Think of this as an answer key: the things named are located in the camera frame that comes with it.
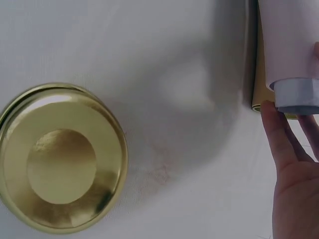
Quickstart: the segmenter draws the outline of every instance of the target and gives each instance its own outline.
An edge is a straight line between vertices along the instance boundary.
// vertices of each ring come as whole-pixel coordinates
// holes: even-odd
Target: hand
[[[319,59],[319,43],[315,44]],[[272,102],[261,105],[262,119],[277,170],[274,239],[319,239],[319,163],[306,154],[284,114]],[[313,116],[298,117],[319,159],[319,126]]]

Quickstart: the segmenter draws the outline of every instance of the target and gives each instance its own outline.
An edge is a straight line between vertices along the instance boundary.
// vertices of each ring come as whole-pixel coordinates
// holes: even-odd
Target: gold cylinder
[[[0,194],[27,225],[81,231],[113,207],[125,182],[124,133],[103,103],[80,87],[30,89],[0,117]]]
[[[266,87],[266,67],[265,67],[265,52],[264,52],[264,37],[261,25],[260,14],[258,14],[258,43],[257,43],[257,62],[256,75],[254,84],[254,93],[252,100],[252,109],[260,112],[260,105],[263,101],[275,101],[275,94]],[[286,114],[286,117],[295,120],[295,115]]]

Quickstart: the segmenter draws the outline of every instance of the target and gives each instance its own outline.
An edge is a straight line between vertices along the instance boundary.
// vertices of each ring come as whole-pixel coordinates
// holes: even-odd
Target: stain
[[[146,140],[152,150],[151,168],[141,178],[138,186],[138,199],[143,201],[149,196],[156,195],[162,188],[176,180],[177,162],[175,154],[164,143]]]

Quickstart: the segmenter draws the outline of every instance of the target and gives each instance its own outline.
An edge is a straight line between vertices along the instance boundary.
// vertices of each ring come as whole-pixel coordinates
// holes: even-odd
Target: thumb
[[[319,60],[319,42],[318,41],[315,43],[314,53]]]

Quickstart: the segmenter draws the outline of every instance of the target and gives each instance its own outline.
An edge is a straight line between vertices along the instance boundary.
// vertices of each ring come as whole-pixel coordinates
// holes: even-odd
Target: lid center
[[[27,174],[34,192],[52,204],[81,198],[93,184],[96,157],[82,134],[59,129],[42,136],[28,156]]]

